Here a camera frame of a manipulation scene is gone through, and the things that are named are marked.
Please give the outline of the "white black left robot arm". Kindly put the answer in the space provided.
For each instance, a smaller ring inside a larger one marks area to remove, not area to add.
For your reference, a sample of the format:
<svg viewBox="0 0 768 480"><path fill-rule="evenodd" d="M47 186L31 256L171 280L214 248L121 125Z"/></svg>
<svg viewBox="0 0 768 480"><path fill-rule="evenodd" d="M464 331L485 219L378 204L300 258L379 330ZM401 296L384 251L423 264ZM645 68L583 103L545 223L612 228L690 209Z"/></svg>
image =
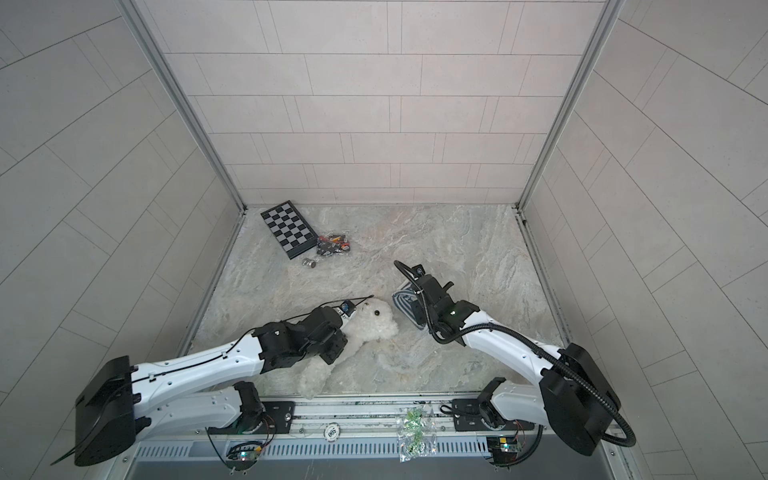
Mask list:
<svg viewBox="0 0 768 480"><path fill-rule="evenodd" d="M183 357L132 364L108 361L75 401L75 440L62 454L79 467L116 457L161 424L158 413L176 399L228 381L287 369L315 356L332 364L347 344L354 306L321 305L307 314L246 330L237 340Z"/></svg>

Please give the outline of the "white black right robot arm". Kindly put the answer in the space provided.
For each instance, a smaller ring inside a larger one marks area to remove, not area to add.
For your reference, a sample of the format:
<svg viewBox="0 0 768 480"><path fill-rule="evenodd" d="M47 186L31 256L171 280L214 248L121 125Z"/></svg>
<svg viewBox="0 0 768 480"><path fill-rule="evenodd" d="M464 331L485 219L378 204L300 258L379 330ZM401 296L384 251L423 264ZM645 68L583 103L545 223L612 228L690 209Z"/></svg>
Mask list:
<svg viewBox="0 0 768 480"><path fill-rule="evenodd" d="M477 305L455 301L450 283L440 284L420 265L395 264L411 295L404 314L441 345L458 343L489 355L538 388L525 396L497 377L481 391L472 416L501 429L525 421L551 429L572 450L591 455L602 441L630 448L637 436L621 415L621 401L583 347L541 343L494 320Z"/></svg>

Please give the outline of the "blue white striped knit sweater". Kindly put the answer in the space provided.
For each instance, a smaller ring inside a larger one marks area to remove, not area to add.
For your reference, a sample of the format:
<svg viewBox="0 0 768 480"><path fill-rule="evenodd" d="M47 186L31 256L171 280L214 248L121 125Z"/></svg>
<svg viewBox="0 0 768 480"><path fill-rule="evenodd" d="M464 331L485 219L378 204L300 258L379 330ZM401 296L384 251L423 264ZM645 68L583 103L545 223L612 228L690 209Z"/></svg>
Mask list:
<svg viewBox="0 0 768 480"><path fill-rule="evenodd" d="M405 315L419 330L424 330L427 321L420 296L408 286L401 286L392 294L395 307Z"/></svg>

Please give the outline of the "white fluffy teddy bear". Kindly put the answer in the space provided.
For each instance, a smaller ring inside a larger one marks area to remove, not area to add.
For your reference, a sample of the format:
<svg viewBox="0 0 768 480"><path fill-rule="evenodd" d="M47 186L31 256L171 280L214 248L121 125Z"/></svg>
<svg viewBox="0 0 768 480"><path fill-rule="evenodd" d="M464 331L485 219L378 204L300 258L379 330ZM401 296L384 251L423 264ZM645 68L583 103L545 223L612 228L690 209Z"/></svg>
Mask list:
<svg viewBox="0 0 768 480"><path fill-rule="evenodd" d="M298 394L303 398L314 398L321 393L337 364L350 359L366 343L391 339L398 331L388 303L378 298L363 301L350 319L344 321L342 333L347 343L340 355L330 364L319 356L311 358L299 376Z"/></svg>

